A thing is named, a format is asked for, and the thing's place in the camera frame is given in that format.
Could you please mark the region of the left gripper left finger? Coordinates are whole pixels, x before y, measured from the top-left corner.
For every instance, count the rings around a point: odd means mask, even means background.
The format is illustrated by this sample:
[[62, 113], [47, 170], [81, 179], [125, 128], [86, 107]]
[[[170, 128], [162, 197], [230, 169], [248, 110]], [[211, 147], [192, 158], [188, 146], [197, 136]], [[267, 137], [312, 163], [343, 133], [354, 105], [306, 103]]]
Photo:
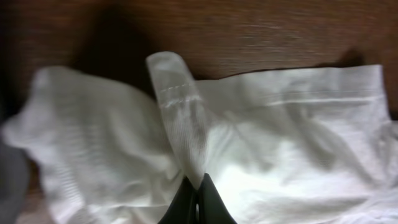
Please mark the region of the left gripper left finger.
[[196, 208], [196, 191], [189, 179], [185, 177], [158, 224], [197, 224]]

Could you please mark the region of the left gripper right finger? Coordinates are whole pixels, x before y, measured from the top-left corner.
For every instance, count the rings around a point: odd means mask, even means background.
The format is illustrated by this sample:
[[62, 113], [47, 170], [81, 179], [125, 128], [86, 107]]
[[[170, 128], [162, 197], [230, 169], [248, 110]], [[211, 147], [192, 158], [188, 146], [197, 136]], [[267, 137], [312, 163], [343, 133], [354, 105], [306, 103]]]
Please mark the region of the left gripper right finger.
[[207, 173], [198, 189], [198, 221], [199, 224], [236, 224]]

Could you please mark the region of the white polo shirt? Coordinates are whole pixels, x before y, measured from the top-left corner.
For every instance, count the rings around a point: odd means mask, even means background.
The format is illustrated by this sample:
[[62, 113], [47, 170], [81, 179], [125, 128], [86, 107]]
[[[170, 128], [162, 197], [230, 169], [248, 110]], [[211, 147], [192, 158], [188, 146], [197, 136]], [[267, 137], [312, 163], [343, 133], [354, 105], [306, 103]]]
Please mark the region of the white polo shirt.
[[147, 58], [156, 98], [39, 70], [5, 142], [41, 171], [57, 223], [157, 223], [184, 177], [212, 178], [238, 223], [396, 223], [397, 122], [380, 65], [193, 79]]

